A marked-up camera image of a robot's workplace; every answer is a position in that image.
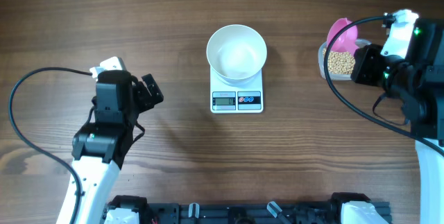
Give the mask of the pink plastic scoop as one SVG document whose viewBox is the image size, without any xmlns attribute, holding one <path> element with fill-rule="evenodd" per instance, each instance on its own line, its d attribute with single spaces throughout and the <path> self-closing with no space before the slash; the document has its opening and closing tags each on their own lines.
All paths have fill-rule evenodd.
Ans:
<svg viewBox="0 0 444 224">
<path fill-rule="evenodd" d="M 327 34 L 327 44 L 330 44 L 333 37 L 344 27 L 351 24 L 352 22 L 347 18 L 338 19 L 330 28 Z M 338 39 L 333 43 L 331 51 L 334 52 L 348 52 L 351 55 L 355 53 L 358 49 L 356 45 L 356 40 L 358 36 L 358 30 L 356 26 L 349 28 L 347 31 L 342 33 Z"/>
</svg>

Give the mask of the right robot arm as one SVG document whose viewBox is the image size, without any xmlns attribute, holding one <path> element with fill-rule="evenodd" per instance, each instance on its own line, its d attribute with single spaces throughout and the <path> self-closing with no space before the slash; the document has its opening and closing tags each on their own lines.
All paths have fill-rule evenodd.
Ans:
<svg viewBox="0 0 444 224">
<path fill-rule="evenodd" d="M 367 45 L 355 52 L 352 80 L 381 87 L 384 95 L 402 101 L 409 132 L 355 107 L 333 85 L 334 95 L 361 117 L 415 141 L 420 167 L 420 222 L 443 222 L 443 20 L 379 17 L 384 27 L 402 37 L 384 46 Z"/>
</svg>

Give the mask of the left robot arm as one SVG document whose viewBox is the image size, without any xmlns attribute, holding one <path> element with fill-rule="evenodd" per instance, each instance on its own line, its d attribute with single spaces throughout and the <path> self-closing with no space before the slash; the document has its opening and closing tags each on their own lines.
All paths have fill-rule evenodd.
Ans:
<svg viewBox="0 0 444 224">
<path fill-rule="evenodd" d="M 93 98 L 93 120 L 74 135 L 71 152 L 76 176 L 58 215 L 58 223 L 100 223 L 106 200 L 130 147 L 139 115 L 164 100 L 151 74 L 137 79 L 130 72 L 101 72 Z"/>
</svg>

